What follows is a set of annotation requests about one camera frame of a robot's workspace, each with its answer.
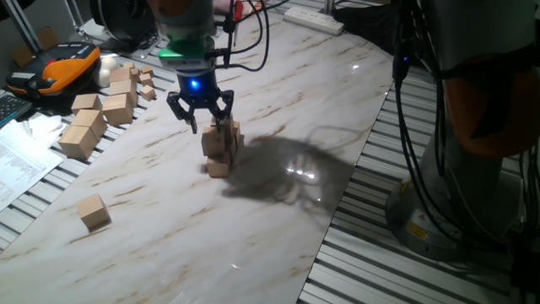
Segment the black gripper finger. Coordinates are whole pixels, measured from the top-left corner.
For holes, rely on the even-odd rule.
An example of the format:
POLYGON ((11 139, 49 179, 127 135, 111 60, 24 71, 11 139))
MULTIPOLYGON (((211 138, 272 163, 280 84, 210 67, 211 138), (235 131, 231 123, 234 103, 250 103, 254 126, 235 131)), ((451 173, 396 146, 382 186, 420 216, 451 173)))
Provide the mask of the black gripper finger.
POLYGON ((171 91, 167 95, 166 102, 176 118, 180 121, 185 121, 192 128, 192 133, 196 134, 197 123, 194 115, 195 100, 185 93, 171 91), (182 101, 188 105, 187 110, 181 106, 182 101))
POLYGON ((233 90, 221 91, 219 93, 219 99, 224 103, 224 108, 221 109, 219 107, 217 100, 212 104, 210 108, 210 111, 216 120, 217 129, 221 129, 225 121, 231 116, 232 106, 234 102, 234 94, 235 92, 233 90))

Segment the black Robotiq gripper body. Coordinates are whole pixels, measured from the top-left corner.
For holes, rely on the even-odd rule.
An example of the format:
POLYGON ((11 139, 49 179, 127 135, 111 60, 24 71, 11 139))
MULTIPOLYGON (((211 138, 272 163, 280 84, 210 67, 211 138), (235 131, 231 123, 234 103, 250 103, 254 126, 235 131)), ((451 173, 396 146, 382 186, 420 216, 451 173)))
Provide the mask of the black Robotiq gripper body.
POLYGON ((220 89, 217 86, 214 71, 200 73, 198 75, 178 74, 180 86, 180 98, 188 105, 198 108, 214 105, 220 97, 220 89))

